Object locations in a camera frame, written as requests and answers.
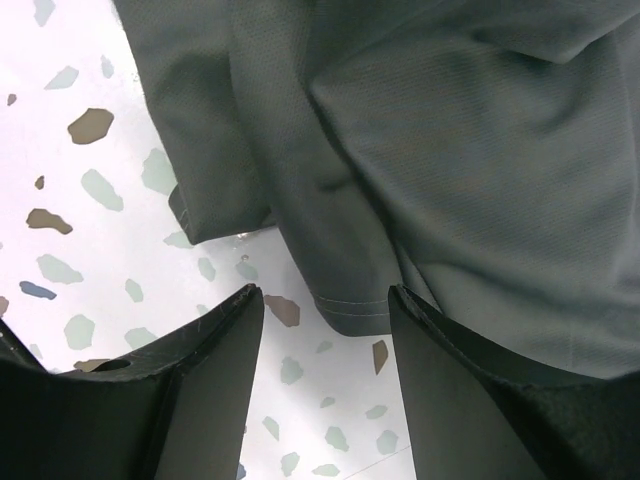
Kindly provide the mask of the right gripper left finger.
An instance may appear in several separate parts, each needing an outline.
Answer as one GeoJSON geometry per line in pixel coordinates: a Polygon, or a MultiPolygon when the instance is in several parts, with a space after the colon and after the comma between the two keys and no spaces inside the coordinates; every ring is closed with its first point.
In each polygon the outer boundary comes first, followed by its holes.
{"type": "Polygon", "coordinates": [[[48,372],[1,330],[5,479],[233,479],[263,332],[249,284],[91,371],[48,372]]]}

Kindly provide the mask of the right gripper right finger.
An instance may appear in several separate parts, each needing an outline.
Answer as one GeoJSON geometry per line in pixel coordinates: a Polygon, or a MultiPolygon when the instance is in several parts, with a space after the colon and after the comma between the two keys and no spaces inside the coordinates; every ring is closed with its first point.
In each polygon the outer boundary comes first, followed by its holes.
{"type": "Polygon", "coordinates": [[[639,377],[596,379],[514,353],[408,289],[388,297],[420,479],[639,475],[639,377]]]}

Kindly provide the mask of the dark grey t shirt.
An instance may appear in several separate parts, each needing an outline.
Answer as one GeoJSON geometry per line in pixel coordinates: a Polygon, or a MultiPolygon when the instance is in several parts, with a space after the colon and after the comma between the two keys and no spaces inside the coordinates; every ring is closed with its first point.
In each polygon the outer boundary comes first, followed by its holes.
{"type": "Polygon", "coordinates": [[[321,315],[391,285],[526,357],[639,367],[635,1],[120,1],[190,242],[276,226],[321,315]]]}

